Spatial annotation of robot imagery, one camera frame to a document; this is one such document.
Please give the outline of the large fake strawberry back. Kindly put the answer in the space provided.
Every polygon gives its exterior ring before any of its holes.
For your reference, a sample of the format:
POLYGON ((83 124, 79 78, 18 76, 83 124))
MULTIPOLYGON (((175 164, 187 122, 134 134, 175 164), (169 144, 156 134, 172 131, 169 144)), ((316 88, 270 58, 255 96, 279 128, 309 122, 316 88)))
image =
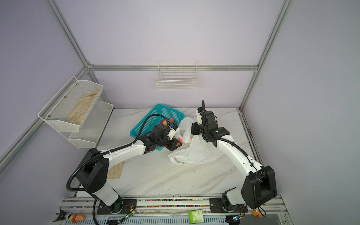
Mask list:
POLYGON ((163 125, 163 126, 167 126, 167 125, 168 125, 168 122, 167 122, 167 120, 162 120, 162 121, 160 122, 160 124, 163 125))

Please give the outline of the white plastic bag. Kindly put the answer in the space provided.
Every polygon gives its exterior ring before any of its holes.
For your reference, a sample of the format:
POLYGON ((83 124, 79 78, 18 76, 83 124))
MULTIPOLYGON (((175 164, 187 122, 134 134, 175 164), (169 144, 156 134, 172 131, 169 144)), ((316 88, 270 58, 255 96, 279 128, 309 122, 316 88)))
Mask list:
POLYGON ((179 124, 176 139, 182 140, 182 146, 168 155, 170 161, 178 166, 194 166, 213 162, 224 154, 213 144, 205 142, 201 135, 192 135, 191 126, 195 121, 186 117, 179 124))

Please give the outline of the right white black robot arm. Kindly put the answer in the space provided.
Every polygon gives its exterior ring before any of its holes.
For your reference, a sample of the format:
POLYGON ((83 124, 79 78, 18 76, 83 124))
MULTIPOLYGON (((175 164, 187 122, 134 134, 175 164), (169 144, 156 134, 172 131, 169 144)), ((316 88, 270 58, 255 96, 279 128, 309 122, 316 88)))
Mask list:
POLYGON ((201 136, 206 143, 222 151, 242 174, 242 187, 231 188, 222 194, 222 204, 226 210, 238 204, 260 210, 263 204, 277 196, 274 170, 254 160, 236 143, 226 128, 219 127, 214 113, 205 109, 204 100, 197 109, 197 122, 192 124, 191 133, 201 136))

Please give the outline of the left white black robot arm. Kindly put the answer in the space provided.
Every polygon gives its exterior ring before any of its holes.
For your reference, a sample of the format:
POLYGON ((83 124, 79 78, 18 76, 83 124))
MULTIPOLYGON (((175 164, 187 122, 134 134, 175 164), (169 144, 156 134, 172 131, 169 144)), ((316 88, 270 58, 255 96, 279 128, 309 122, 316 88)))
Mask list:
POLYGON ((182 146, 176 139, 176 124, 157 124, 152 131, 139 136, 134 142, 111 150, 88 150, 77 169, 70 175, 66 189, 70 192, 84 191, 110 208, 120 207, 123 200, 107 181, 108 171, 130 158, 147 154, 156 148, 174 151, 182 146))

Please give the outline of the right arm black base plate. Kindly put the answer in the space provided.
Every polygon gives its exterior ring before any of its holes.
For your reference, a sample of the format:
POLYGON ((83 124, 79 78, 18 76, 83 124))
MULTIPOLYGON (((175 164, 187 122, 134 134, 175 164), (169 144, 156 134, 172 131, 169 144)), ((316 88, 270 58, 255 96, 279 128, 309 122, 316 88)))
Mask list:
POLYGON ((246 204, 232 204, 225 198, 210 198, 210 210, 211 213, 247 213, 246 204))

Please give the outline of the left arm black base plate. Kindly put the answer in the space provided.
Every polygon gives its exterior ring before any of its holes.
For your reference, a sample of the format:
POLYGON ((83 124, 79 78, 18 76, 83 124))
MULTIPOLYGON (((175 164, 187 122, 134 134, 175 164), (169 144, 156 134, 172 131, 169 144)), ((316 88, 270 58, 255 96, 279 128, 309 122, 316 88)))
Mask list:
POLYGON ((122 199, 122 203, 116 202, 115 206, 107 206, 103 201, 99 202, 97 209, 98 215, 126 215, 137 206, 136 199, 122 199))

